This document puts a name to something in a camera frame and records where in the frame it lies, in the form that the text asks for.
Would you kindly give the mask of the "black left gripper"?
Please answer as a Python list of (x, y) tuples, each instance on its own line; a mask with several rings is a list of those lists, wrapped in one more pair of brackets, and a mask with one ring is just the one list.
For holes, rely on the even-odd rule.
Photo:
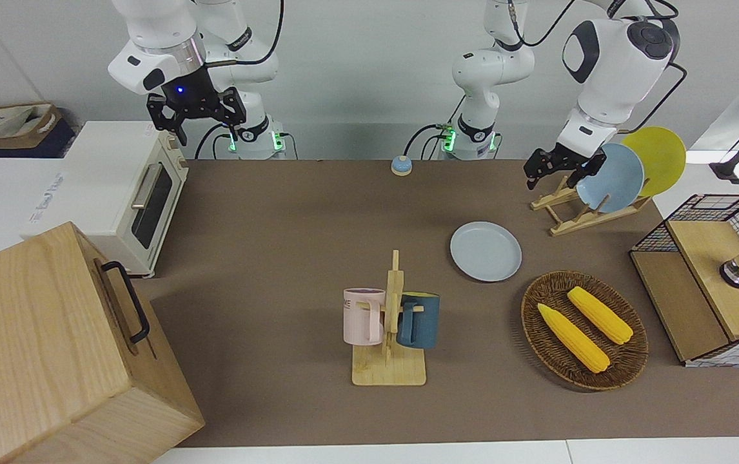
[(533, 152), (533, 161), (524, 164), (527, 177), (527, 188), (534, 190), (543, 173), (553, 173), (561, 170), (575, 170), (576, 184), (587, 177), (595, 176), (606, 161), (604, 152), (596, 152), (591, 158), (579, 155), (559, 143), (552, 150), (536, 149)]

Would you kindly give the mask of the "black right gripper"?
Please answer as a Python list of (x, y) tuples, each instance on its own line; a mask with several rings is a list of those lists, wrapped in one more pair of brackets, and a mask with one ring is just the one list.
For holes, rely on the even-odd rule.
[(146, 98), (146, 108), (157, 130), (175, 130), (179, 144), (186, 146), (188, 138), (182, 122), (211, 118), (228, 126), (231, 143), (237, 143), (237, 124), (246, 120), (246, 109), (236, 88), (217, 91), (206, 66), (167, 83), (164, 79), (159, 68), (146, 76), (146, 89), (161, 87), (164, 93), (151, 93)]

